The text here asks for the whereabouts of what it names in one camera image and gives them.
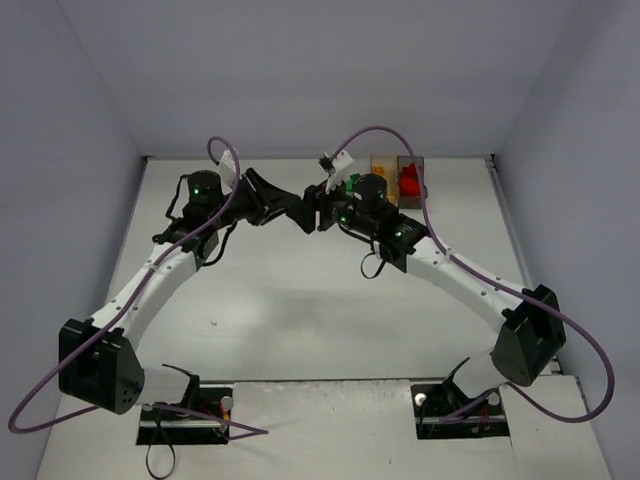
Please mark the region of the dark grey plastic container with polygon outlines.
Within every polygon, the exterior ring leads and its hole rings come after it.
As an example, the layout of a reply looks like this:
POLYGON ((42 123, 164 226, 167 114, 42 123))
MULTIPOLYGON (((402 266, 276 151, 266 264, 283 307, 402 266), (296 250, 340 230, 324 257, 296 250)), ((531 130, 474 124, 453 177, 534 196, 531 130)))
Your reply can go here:
POLYGON ((424 158, 417 157, 419 168, 416 168, 411 156, 398 156, 398 206, 401 209, 420 209, 421 208, 421 187, 426 186, 424 182, 424 158))

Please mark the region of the red lego brick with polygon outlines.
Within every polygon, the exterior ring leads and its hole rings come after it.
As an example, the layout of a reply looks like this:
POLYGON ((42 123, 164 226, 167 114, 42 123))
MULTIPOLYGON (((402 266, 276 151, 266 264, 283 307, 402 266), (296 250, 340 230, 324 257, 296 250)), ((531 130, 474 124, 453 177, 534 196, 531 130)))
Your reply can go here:
POLYGON ((418 169, 416 168, 413 162, 410 162, 406 166, 402 168, 401 175, 403 177, 417 178, 418 177, 418 169))

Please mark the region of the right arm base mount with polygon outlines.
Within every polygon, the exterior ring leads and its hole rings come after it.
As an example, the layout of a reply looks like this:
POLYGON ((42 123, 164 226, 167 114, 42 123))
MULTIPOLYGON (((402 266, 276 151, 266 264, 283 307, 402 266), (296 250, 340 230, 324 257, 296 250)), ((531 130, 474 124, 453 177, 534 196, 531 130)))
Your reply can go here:
POLYGON ((436 383, 410 385, 415 432, 418 440, 472 440, 509 437, 502 398, 490 390, 479 400, 467 398, 453 377, 469 361, 460 362, 436 383))

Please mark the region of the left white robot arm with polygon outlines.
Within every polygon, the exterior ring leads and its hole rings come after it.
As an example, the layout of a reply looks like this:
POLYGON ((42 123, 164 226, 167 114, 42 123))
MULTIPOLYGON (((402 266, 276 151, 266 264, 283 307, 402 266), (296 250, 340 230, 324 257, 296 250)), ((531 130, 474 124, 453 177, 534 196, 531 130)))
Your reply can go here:
POLYGON ((180 216, 153 236, 153 249, 140 270, 85 321, 70 319, 59 332, 58 374, 62 393, 121 415, 138 404, 189 406, 199 378, 177 367, 143 366, 142 337, 172 295, 220 251, 221 228, 246 221, 262 226, 283 215, 299 197, 264 180, 254 169, 224 194, 218 173, 183 175, 188 190, 180 216))

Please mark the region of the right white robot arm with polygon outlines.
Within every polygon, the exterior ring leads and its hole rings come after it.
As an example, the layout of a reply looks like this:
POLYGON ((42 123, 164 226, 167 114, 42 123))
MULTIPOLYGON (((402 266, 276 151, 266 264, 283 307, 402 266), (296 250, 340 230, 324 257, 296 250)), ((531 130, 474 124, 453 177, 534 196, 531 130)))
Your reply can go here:
POLYGON ((338 225, 369 244, 379 258, 403 273, 425 280, 465 305, 496 332, 495 344, 463 361, 444 382, 447 394, 468 402, 507 382, 531 386, 564 345, 562 322, 550 314, 556 295, 540 285, 486 284, 456 265, 428 228, 402 213, 386 197, 386 181, 359 177, 348 192, 310 186, 287 215, 305 233, 338 225))

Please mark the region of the amber plastic container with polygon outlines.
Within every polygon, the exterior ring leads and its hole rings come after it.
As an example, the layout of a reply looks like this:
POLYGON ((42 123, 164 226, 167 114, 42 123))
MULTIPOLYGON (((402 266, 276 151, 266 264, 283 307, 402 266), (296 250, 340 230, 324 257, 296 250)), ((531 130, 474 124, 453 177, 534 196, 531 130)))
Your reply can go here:
POLYGON ((395 206, 399 205, 399 163, 395 154, 371 154, 370 171, 381 176, 387 182, 387 199, 395 206))

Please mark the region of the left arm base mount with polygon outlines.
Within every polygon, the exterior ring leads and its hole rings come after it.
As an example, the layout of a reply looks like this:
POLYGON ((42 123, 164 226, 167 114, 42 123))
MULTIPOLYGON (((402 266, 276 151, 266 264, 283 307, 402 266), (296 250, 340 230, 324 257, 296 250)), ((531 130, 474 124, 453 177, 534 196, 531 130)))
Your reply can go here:
POLYGON ((136 438, 138 446, 227 445, 230 427, 211 416, 231 420, 234 406, 230 385, 203 384, 198 375, 181 367, 164 368, 189 378, 186 393, 177 404, 181 411, 151 408, 142 410, 136 438))

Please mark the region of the green lego brick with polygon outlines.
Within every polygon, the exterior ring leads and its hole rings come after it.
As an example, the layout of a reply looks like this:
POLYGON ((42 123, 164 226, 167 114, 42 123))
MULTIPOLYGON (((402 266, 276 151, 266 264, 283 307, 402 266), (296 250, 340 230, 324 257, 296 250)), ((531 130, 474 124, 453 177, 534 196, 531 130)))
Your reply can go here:
POLYGON ((349 178, 345 182, 345 192, 347 195, 352 196, 354 191, 354 185, 359 180, 361 175, 359 173, 354 173, 349 176, 349 178))

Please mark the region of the green yellow red rounded stack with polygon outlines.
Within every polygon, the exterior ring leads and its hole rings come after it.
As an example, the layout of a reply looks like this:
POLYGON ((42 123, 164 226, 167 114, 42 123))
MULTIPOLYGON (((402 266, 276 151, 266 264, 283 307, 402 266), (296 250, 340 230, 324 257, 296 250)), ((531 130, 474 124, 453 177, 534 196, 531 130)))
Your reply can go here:
POLYGON ((398 181, 401 197, 419 197, 420 183, 417 178, 401 177, 398 181))

